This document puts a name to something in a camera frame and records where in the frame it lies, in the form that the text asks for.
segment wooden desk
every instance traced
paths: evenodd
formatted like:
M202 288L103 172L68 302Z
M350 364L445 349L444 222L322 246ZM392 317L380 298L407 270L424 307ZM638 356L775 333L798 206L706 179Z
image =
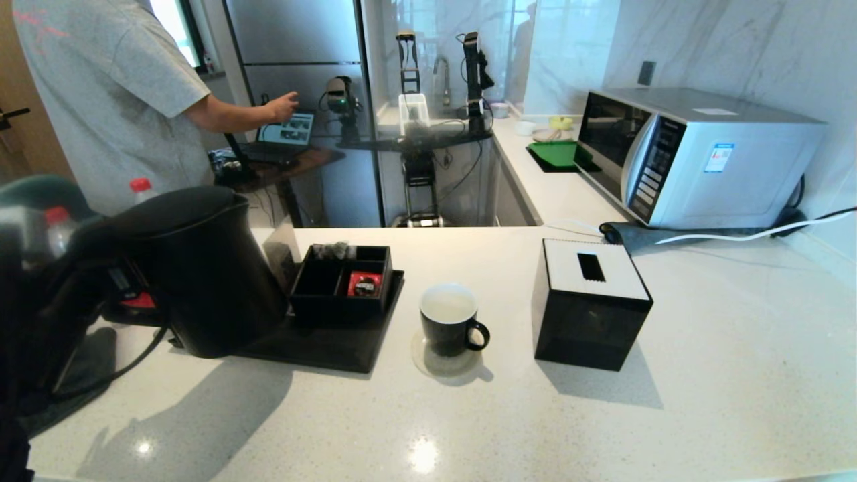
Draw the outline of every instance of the wooden desk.
M250 159L249 166L259 175L257 179L229 184L218 182L218 184L232 188L239 194L250 194L275 185L277 187L277 197L283 207L283 212L291 217L291 224L294 227L303 227L300 205L297 202L295 191L291 187L291 179L331 162L341 160L344 157L345 153L339 151L326 148L310 148L297 155L297 166L292 167L281 167L269 163L255 162Z

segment kettle lid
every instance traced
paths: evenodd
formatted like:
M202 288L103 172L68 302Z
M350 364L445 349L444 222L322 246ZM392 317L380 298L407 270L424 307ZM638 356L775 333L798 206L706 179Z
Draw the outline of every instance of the kettle lid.
M223 212L236 197L231 189L217 186L176 190L133 206L110 224L121 236L131 238L169 234Z

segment laptop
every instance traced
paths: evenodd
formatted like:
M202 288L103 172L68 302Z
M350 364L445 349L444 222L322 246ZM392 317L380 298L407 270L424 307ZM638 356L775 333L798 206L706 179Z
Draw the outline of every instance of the laptop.
M315 114L295 112L291 119L282 124L266 124L256 131L255 142L234 142L230 146L234 157L253 162L270 164L290 164L294 157L309 149Z

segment microwave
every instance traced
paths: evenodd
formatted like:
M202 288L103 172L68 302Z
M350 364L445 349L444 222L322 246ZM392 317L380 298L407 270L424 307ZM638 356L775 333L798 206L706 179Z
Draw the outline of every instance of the microwave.
M581 173L653 228L770 227L826 123L690 88L589 93Z

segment stainless steel refrigerator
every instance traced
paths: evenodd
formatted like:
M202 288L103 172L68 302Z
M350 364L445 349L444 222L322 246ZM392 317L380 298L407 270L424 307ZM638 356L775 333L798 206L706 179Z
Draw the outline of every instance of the stainless steel refrigerator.
M311 143L337 149L337 117L324 111L327 105L321 110L318 105L327 81L347 75L363 104L357 121L361 139L374 139L359 0L223 1L254 105L261 104L263 94L274 99L297 91L301 108L316 111ZM292 180L302 205L303 224L382 226L377 155L337 150L345 153L343 160Z

